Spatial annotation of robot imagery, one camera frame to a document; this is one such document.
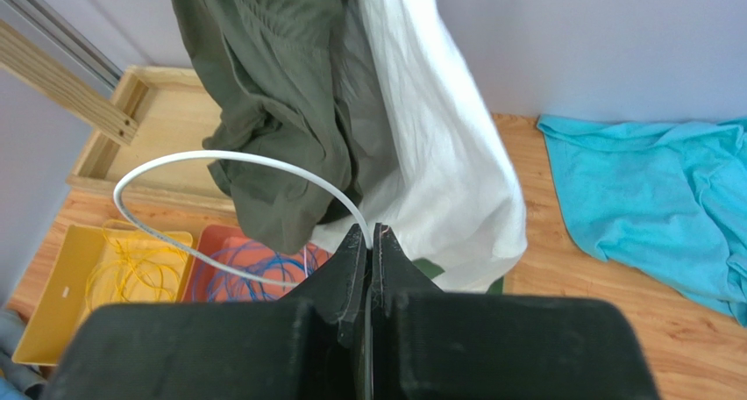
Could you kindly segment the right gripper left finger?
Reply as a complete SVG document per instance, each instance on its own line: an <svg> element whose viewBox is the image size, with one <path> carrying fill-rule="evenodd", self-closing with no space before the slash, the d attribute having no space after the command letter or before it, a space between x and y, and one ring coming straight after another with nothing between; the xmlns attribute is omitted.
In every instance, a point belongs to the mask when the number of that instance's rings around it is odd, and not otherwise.
<svg viewBox="0 0 747 400"><path fill-rule="evenodd" d="M369 231L274 302L111 304L64 352L45 399L366 399L359 329Z"/></svg>

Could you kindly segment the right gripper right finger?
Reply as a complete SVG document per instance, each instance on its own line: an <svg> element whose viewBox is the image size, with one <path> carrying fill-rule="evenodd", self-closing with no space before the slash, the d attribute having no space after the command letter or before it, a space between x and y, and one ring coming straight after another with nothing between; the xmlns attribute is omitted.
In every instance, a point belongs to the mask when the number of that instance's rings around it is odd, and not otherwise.
<svg viewBox="0 0 747 400"><path fill-rule="evenodd" d="M656 399L637 336L601 299L451 293L385 225L371 252L374 399Z"/></svg>

